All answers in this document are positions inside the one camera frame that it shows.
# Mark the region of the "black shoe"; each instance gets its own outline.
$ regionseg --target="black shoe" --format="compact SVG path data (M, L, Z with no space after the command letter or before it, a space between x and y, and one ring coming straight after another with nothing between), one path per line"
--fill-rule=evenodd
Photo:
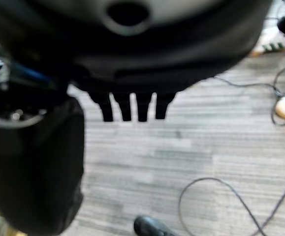
M136 218L133 227L138 236L178 236L165 224L148 216Z

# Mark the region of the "striped carpet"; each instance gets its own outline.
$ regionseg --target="striped carpet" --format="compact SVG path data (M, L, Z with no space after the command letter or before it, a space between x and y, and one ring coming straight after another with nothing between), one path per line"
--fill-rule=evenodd
M222 75L236 83L272 82L285 54L245 59ZM285 91L285 74L279 87ZM166 121L103 123L86 93L71 88L86 113L85 200L66 236L131 236L137 215L162 220L186 235L178 220L178 197L195 178L219 177L242 194L262 222L285 190L285 128L275 127L275 102L267 88L233 88L210 79L180 93ZM136 107L133 106L136 119ZM244 236L255 226L223 186L200 183L183 201L185 220L198 236ZM285 236L285 203L270 236Z

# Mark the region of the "cord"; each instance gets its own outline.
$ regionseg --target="cord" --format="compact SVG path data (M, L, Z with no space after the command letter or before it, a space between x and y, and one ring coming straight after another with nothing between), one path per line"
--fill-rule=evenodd
M271 222L271 220L274 218L275 214L277 213L277 211L279 210L280 206L282 205L282 203L285 200L285 192L283 193L282 197L280 198L280 200L278 201L278 203L276 204L275 208L273 209L273 211L271 212L270 216L265 220L265 222L263 224L260 224L256 217L253 215L253 213L251 212L250 208L248 207L248 205L245 203L245 201L243 200L243 198L241 197L241 195L235 190L234 187L231 186L231 184L227 183L226 181L219 179L219 178L213 178L213 177L206 177L206 178L199 178L194 180L193 182L191 182L190 184L188 184L182 191L182 193L180 194L179 200L178 200L178 214L179 214L179 219L182 223L183 228L185 229L185 231L190 235L190 236L195 236L188 228L188 226L186 225L186 223L184 222L183 219L183 214L182 214L182 199L184 194L187 192L187 190L195 185L198 182L201 181L207 181L207 180L211 180L211 181L216 181L221 183L222 185L225 185L226 187L228 187L232 193L235 194L235 196L240 200L240 202L242 203L243 207L246 209L246 211L249 213L251 219L253 220L254 224L256 225L256 227L258 228L258 231L254 232L253 234L251 234L251 236L256 236L257 234L261 234L263 236L268 236L263 229Z
M281 99L281 98L284 98L285 97L285 94L282 94L280 92L280 90L277 88L277 82L280 78L280 76L285 72L285 68L283 68L282 70L280 70L277 75L275 76L274 78L274 81L273 81L273 84L267 84L267 83L253 83L253 84L245 84L245 85L238 85L238 84L235 84L235 83L232 83L228 80L225 80L219 76L215 76L214 78L215 79L218 79L220 81L223 81L231 86L234 86L234 87L237 87L237 88L249 88L249 87L267 87L267 88L270 88L274 91L274 94L276 95L277 97L277 101L275 103L275 105L273 106L272 108L272 111L271 111L271 120L272 122L277 125L277 126L285 126L285 123L283 124L279 124L276 122L275 120L275 110L276 110L276 105L278 103L278 101ZM248 214L250 215L251 219L253 220L254 224L256 225L256 227L258 228L258 230L256 232L254 232L253 234L251 234L250 236L256 236L257 234L261 234L263 236L268 236L264 231L263 229L271 222L271 220L274 218L275 214L277 213L277 211L279 210L280 206L282 205L282 203L284 202L285 200L285 192L283 193L283 195L281 196L281 198L279 199L279 201L277 202L276 206L274 207L273 211L271 212L271 214L269 215L269 217L265 220L265 222L263 224L260 224L256 217L253 215L253 213L251 212L250 208L248 207L248 205L244 202L243 198L241 197L241 195L234 189L234 187L231 186L231 184L229 184L228 182L222 180L222 179L219 179L219 178L213 178L213 177L206 177L206 178L199 178L199 179L196 179L194 180L193 182L191 182L190 184L188 184L182 191L182 193L180 194L179 196L179 200L178 200L178 214L179 214L179 219L181 221L181 224L183 226L183 228L185 229L185 231L190 235L190 236L195 236L188 228L188 226L186 225L186 223L184 222L184 219L183 219L183 214L182 214L182 200L183 200L183 196L184 194L187 192L187 190L195 185L196 183L198 182L201 182L201 181L207 181L207 180L210 180L210 181L216 181L216 182L219 182L221 183L222 185L225 185L226 187L228 187L232 193L235 194L235 196L240 200L240 202L242 203L243 207L245 208L245 210L248 212Z
M235 84L235 83L232 83L228 80L225 80L219 76L215 76L214 79L217 79L217 80L220 80L220 81L223 81L225 83L227 83L228 85L231 85L231 86L234 86L234 87L237 87L237 88L249 88L249 87L267 87L267 88L270 88L274 91L274 94L276 95L277 99L276 99L276 102L273 106L273 108L271 109L271 121L274 125L276 126L280 126L280 127L284 127L285 126L285 123L278 123L275 119L275 115L276 115L276 106L278 104L278 102L280 101L280 99L282 98L285 98L285 94L281 93L281 91L278 89L277 87L277 83L278 83L278 80L279 78L281 77L281 75L285 72L285 68L283 68L282 70L280 70L275 78L274 78L274 81L272 84L268 84L268 83L253 83L253 84L244 84L244 85L238 85L238 84Z

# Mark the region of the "wire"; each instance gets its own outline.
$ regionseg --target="wire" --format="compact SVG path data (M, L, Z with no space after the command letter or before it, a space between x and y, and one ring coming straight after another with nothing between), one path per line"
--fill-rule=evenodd
M272 108L271 111L271 120L272 122L277 125L277 126L285 126L285 123L283 124L279 124L276 122L275 120L275 114L276 114L276 106L277 103L279 102L280 99L285 97L285 94L282 94L281 91L278 89L277 87L277 83L279 78L281 77L281 75L285 72L285 68L283 68L282 70L280 70L277 75L274 78L273 84L268 84L268 83L253 83L253 84L244 84L244 85L238 85L235 83L232 83L228 80L225 80L219 76L215 76L215 79L218 79L224 83L227 83L228 85L237 87L237 88L249 88L249 87L267 87L269 89L272 89L274 91L274 94L277 97L277 101L275 102L275 105ZM186 230L186 232L190 235L190 236L195 236L188 228L188 226L186 225L186 223L184 222L183 219L183 214L182 214L182 200L183 200L183 196L184 194L187 192L187 190L195 185L198 182L201 181L216 181L221 183L222 185L225 185L226 187L228 187L234 194L235 196L240 200L240 202L242 203L243 207L245 208L245 210L248 212L248 214L250 215L251 219L253 220L254 224L257 227L257 231L254 232L253 234L251 234L250 236L256 236L257 234L261 234L263 236L268 236L263 229L271 222L271 220L274 218L275 214L277 213L277 211L279 210L280 206L282 205L282 203L285 200L285 192L283 193L283 195L281 196L281 198L279 199L279 201L277 202L276 206L274 207L273 211L271 212L271 214L269 215L269 217L265 220L265 222L263 224L260 224L256 217L253 215L253 213L251 212L250 208L248 207L248 205L244 202L243 198L241 197L241 195L234 189L234 187L232 187L229 183L227 183L226 181L219 179L219 178L213 178L213 177L206 177L206 178L199 178L194 180L193 182L191 182L190 184L188 184L182 191L182 193L179 196L179 200L178 200L178 213L179 213L179 219L181 221L181 224L183 226L183 228Z
M235 194L235 196L240 200L240 202L242 203L243 207L245 208L245 210L249 213L251 219L253 220L254 224L256 225L256 227L258 228L258 231L254 232L253 234L251 234L251 236L256 236L257 234L261 234L263 236L268 236L263 229L271 222L271 220L274 218L275 214L277 213L277 211L279 210L280 206L282 205L282 203L285 200L285 192L283 193L282 197L279 199L278 203L276 204L276 206L274 207L273 211L271 212L271 214L269 215L269 217L265 220L265 222L263 224L260 224L256 217L253 215L253 213L251 212L250 208L248 207L248 205L245 203L245 201L243 200L243 198L241 197L241 195L235 190L234 187L232 187L231 184L229 184L228 182L220 179L220 178L213 178L213 177L206 177L206 178L199 178L194 180L193 182L191 182L190 184L188 184L182 191L182 193L180 194L179 200L178 200L178 214L179 214L179 219L181 221L181 224L183 226L183 228L185 229L185 231L190 235L190 236L195 236L190 229L188 228L188 226L186 225L184 218L183 218L183 214L182 214L182 200L183 200L183 196L184 194L187 192L187 190L192 187L193 185L195 185L198 182L202 182L202 181L216 181L221 183L222 185L225 185L226 187L228 187L232 193Z
M267 88L270 88L274 91L274 94L276 95L277 99L276 99L276 102L273 106L273 108L271 109L271 114L270 114L270 118L271 118L271 121L274 125L276 126L280 126L280 127L284 127L285 126L285 123L278 123L275 119L275 116L276 116L276 106L278 104L278 102L280 101L280 99L282 98L285 98L285 94L283 94L277 87L277 83L278 83L278 80L279 78L281 77L281 75L285 73L285 68L283 68L282 70L280 70L275 78L274 78L274 81L272 84L268 84L268 83L253 83L253 84L244 84L244 85L239 85L239 84L235 84L235 83L232 83L224 78L221 78L219 76L215 76L213 77L214 79L217 79L217 80L220 80L224 83L227 83L228 85L231 85L231 86L234 86L234 87L237 87L237 88L249 88L249 87L267 87Z

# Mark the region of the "floor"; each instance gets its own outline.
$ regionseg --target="floor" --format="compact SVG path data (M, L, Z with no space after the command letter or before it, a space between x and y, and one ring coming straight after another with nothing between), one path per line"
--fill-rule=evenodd
M235 83L270 83L285 67L284 54L245 59L222 77ZM279 86L285 91L285 74ZM86 114L85 199L65 236L132 236L144 214L186 235L178 219L182 189L199 177L219 177L243 196L257 219L270 214L285 190L285 128L275 127L275 102L266 88L233 88L207 80L180 93L166 121L103 123L87 94L70 89ZM136 120L136 107L133 115ZM192 187L183 215L198 236L245 236L255 230L239 201L210 182ZM266 228L285 236L285 203Z

